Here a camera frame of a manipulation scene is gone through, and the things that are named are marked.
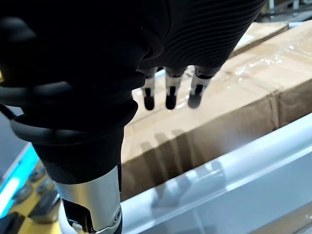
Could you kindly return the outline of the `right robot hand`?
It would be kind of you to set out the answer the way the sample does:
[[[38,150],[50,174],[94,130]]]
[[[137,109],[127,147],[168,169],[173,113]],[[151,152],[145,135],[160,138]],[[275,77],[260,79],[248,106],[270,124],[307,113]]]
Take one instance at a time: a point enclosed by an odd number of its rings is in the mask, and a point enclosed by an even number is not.
[[[3,0],[0,106],[32,143],[56,183],[70,226],[122,231],[121,147],[136,114],[132,91],[153,108],[155,72],[166,70],[173,109],[192,65],[188,104],[261,12],[263,0]]]

